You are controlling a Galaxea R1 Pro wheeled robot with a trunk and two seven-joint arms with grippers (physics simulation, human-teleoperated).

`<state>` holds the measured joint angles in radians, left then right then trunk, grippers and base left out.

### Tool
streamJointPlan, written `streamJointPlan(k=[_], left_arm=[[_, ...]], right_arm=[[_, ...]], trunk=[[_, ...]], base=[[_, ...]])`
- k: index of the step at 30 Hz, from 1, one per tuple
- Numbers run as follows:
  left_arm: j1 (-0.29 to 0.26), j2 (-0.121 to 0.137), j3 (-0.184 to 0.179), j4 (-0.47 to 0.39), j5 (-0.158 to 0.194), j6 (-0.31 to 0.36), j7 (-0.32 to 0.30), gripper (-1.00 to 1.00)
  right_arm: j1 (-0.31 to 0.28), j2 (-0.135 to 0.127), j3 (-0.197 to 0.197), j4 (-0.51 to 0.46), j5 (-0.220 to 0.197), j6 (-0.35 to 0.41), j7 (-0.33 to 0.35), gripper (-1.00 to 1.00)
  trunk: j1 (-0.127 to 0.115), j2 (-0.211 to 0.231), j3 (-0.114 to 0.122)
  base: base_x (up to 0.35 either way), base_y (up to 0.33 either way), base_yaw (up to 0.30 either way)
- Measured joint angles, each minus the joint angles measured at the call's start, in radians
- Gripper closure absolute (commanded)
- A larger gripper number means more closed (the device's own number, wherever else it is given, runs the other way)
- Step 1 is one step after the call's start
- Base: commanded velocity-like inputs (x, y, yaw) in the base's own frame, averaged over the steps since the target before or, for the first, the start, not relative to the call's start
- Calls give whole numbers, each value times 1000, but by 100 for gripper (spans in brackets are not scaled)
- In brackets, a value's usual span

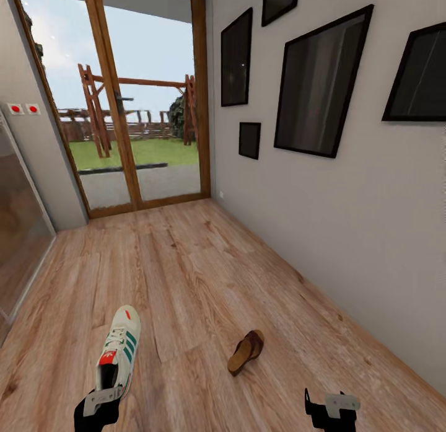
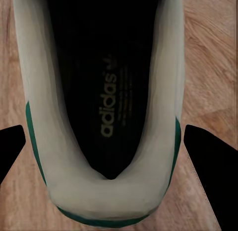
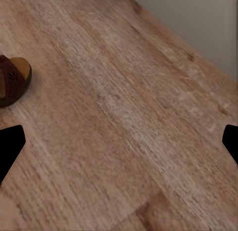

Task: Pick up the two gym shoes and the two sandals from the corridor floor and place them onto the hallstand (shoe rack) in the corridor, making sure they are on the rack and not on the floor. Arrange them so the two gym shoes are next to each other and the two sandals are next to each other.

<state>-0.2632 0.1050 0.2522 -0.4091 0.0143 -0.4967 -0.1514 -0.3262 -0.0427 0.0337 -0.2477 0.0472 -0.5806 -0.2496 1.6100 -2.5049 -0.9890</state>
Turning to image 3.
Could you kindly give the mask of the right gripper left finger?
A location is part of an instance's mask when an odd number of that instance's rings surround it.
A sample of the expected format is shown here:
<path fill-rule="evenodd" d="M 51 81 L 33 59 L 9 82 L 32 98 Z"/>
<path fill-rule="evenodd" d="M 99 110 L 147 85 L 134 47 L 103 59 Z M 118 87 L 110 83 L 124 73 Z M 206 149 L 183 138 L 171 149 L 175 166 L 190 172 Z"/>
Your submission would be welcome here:
<path fill-rule="evenodd" d="M 21 125 L 0 130 L 0 184 L 26 143 Z"/>

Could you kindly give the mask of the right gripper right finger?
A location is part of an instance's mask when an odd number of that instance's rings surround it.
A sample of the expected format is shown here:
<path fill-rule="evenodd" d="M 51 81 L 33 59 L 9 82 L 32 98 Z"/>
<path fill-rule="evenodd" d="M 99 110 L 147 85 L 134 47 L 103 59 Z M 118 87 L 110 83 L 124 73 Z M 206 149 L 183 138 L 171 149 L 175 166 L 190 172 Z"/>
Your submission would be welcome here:
<path fill-rule="evenodd" d="M 222 142 L 238 164 L 238 127 L 233 125 L 226 125 L 222 137 Z"/>

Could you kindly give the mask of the sandal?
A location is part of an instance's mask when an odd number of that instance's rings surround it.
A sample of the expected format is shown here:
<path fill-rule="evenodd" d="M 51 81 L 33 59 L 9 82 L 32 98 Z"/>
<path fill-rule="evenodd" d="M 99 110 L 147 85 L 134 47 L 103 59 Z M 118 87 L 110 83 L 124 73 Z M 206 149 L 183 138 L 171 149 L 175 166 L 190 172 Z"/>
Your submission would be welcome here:
<path fill-rule="evenodd" d="M 22 57 L 7 58 L 0 55 L 0 108 L 19 100 L 32 80 L 32 68 Z"/>

